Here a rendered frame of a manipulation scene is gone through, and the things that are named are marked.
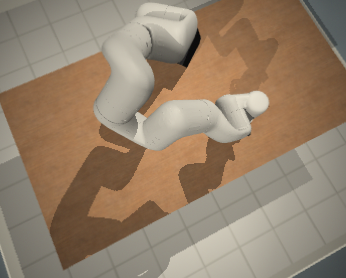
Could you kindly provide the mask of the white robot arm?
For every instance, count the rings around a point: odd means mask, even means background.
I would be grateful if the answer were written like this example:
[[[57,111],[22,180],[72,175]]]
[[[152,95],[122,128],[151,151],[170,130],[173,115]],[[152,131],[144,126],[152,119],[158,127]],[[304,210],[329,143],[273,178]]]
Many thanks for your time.
[[[267,95],[261,91],[223,95],[215,104],[206,99],[170,100],[148,119],[138,112],[155,84],[146,59],[172,64],[182,61],[195,38],[198,21],[192,10],[152,2],[142,4],[135,17],[102,44],[111,75],[94,101],[96,118],[154,151],[200,133],[220,143],[248,136],[250,121],[269,106]]]

